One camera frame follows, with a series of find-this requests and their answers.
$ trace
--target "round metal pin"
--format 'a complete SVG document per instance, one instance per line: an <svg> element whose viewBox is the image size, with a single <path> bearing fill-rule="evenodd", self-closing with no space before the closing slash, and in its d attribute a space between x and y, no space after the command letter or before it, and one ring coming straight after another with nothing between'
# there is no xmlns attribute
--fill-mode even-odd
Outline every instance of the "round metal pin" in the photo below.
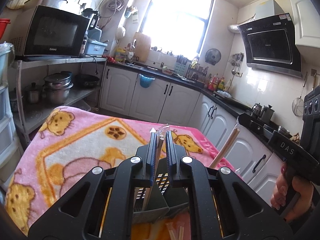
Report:
<svg viewBox="0 0 320 240"><path fill-rule="evenodd" d="M222 167L222 168L220 169L220 171L221 171L223 174L226 174L226 175L230 174L230 172L231 172L231 170L230 170L228 167Z"/></svg>
<svg viewBox="0 0 320 240"><path fill-rule="evenodd" d="M184 157L182 157L182 161L184 163L191 163L192 162L192 158L189 157L189 156L184 156Z"/></svg>
<svg viewBox="0 0 320 240"><path fill-rule="evenodd" d="M95 167L92 169L92 173L93 174L100 174L102 172L102 168L101 167Z"/></svg>
<svg viewBox="0 0 320 240"><path fill-rule="evenodd" d="M134 157L132 157L132 158L130 159L130 161L131 161L132 163L138 163L138 162L141 161L141 158L138 157L138 156L134 156Z"/></svg>

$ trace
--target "black microwave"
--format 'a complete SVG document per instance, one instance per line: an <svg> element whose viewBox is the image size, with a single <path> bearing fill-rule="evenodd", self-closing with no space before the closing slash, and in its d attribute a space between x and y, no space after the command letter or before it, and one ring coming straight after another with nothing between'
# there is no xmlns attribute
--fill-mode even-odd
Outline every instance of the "black microwave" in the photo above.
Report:
<svg viewBox="0 0 320 240"><path fill-rule="evenodd" d="M18 15L10 42L17 56L79 57L89 19L38 5Z"/></svg>
<svg viewBox="0 0 320 240"><path fill-rule="evenodd" d="M301 55L288 13L238 26L244 42L247 66L302 77Z"/></svg>

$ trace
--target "silver flexible duct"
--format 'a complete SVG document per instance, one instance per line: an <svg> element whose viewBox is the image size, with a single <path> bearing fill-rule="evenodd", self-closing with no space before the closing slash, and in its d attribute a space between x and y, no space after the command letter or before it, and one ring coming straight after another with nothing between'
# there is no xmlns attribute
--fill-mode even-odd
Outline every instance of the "silver flexible duct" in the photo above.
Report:
<svg viewBox="0 0 320 240"><path fill-rule="evenodd" d="M242 24L245 24L245 23L249 23L249 22L253 22L254 20L256 19L256 15L254 15L253 17L247 19L246 21L244 22L241 22L241 23L237 23L237 24L230 24L228 26L228 30L232 33L239 33L239 30L238 30L238 26L239 25L242 25Z"/></svg>

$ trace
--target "red bucket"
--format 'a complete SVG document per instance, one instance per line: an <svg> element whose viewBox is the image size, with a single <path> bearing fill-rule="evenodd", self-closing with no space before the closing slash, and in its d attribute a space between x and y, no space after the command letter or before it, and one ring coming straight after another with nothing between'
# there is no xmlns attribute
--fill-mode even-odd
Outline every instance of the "red bucket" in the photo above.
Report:
<svg viewBox="0 0 320 240"><path fill-rule="evenodd" d="M4 30L7 27L7 24L10 23L10 19L1 19L0 18L0 39L2 38L2 35L4 34Z"/></svg>

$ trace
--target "white cabinet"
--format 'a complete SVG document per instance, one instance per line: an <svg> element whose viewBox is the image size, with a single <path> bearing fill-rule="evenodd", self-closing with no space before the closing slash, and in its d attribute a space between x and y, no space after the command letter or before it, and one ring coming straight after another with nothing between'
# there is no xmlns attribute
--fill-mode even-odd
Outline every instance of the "white cabinet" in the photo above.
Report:
<svg viewBox="0 0 320 240"><path fill-rule="evenodd" d="M200 132L204 132L205 127L211 120L210 114L212 113L215 103L203 94L200 94L193 110L191 118L188 122L189 127L197 128Z"/></svg>
<svg viewBox="0 0 320 240"><path fill-rule="evenodd" d="M186 126L195 109L200 92L170 84L159 123Z"/></svg>
<svg viewBox="0 0 320 240"><path fill-rule="evenodd" d="M135 72L107 66L101 107L128 115L137 76Z"/></svg>
<svg viewBox="0 0 320 240"><path fill-rule="evenodd" d="M310 0L290 0L296 46L307 63L319 66L320 16Z"/></svg>
<svg viewBox="0 0 320 240"><path fill-rule="evenodd" d="M210 114L212 119L207 124L203 134L218 150L221 150L236 125L236 118L221 106L215 106L213 110L213 114Z"/></svg>
<svg viewBox="0 0 320 240"><path fill-rule="evenodd" d="M248 184L270 206L270 198L276 185L276 180L281 173L281 165L282 161L273 153Z"/></svg>
<svg viewBox="0 0 320 240"><path fill-rule="evenodd" d="M158 122L164 105L170 82L155 79L150 87L140 86L140 76L131 101L129 116L148 121Z"/></svg>
<svg viewBox="0 0 320 240"><path fill-rule="evenodd" d="M245 183L248 183L259 173L263 165L265 165L270 158L272 152L247 128L240 124L237 124L236 128L238 128L240 132L226 153L225 158L236 170L239 169L239 175Z"/></svg>

